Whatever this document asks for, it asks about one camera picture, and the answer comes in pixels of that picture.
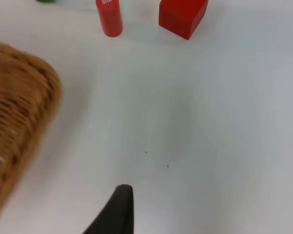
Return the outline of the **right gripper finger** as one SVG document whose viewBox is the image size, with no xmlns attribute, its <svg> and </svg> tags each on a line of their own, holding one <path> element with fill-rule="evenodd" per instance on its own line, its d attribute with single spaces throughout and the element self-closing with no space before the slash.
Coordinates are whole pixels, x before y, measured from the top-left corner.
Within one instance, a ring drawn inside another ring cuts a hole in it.
<svg viewBox="0 0 293 234">
<path fill-rule="evenodd" d="M 133 234 L 134 193 L 132 186 L 117 186 L 110 199 L 83 234 Z"/>
</svg>

